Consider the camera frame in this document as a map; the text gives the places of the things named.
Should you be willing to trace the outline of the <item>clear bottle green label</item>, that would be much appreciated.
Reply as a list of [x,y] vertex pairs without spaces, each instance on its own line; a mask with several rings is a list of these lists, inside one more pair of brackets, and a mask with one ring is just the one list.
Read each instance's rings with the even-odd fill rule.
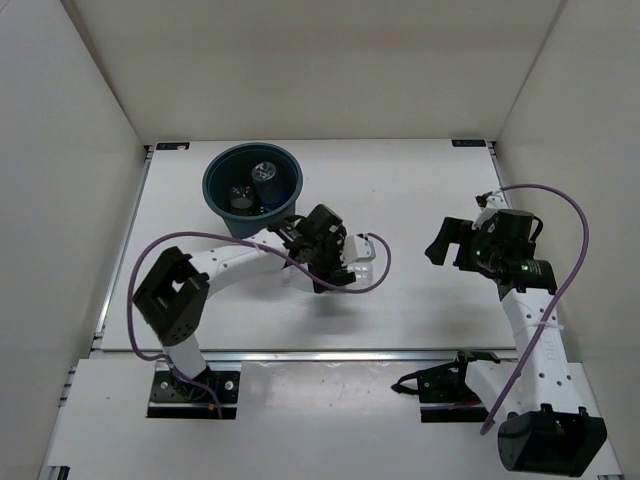
[[[303,269],[312,274],[313,266],[329,270],[337,270],[342,267],[347,267],[349,271],[355,274],[355,282],[341,288],[347,288],[351,290],[363,289],[373,284],[373,265],[371,262],[343,265],[340,260],[333,260],[326,264],[304,264]],[[302,270],[294,266],[288,266],[287,268],[283,269],[281,271],[280,280],[281,285],[284,287],[293,288],[307,293],[339,293],[339,290],[329,289],[326,286],[317,283],[316,281],[305,275]]]

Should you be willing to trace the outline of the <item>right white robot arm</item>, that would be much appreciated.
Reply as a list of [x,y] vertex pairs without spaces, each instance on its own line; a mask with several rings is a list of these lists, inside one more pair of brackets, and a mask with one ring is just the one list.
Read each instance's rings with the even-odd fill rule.
[[445,218],[425,254],[441,265],[455,244],[455,267],[495,282],[518,354],[514,366],[469,360],[450,373],[452,393],[484,404],[481,431],[496,432],[506,470],[577,478],[604,445],[607,429],[573,381],[552,304],[560,290],[551,264],[535,257],[541,229],[530,212],[488,208],[477,221]]

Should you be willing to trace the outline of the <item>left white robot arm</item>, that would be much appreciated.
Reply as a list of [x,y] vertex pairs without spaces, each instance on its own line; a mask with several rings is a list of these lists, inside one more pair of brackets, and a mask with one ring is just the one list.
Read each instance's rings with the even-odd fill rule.
[[195,332],[213,294],[246,279],[300,264],[313,275],[313,291],[352,284],[348,266],[367,253],[342,219],[323,204],[306,217],[279,220],[233,245],[199,253],[164,250],[132,295],[132,303],[179,371],[175,388],[188,400],[206,395],[210,377]]

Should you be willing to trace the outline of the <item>clear bottle blue label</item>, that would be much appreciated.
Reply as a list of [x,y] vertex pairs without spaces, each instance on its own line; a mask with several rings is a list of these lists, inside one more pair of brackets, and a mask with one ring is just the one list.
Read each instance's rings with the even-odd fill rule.
[[263,206],[274,210],[286,201],[286,193],[277,167],[271,162],[260,162],[251,171],[251,178]]

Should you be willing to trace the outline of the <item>clear bottle black label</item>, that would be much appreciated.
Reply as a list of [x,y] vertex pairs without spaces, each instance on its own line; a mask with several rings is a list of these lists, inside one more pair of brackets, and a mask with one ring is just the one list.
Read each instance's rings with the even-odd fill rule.
[[230,212],[238,216],[250,216],[255,196],[249,185],[234,185],[229,190]]

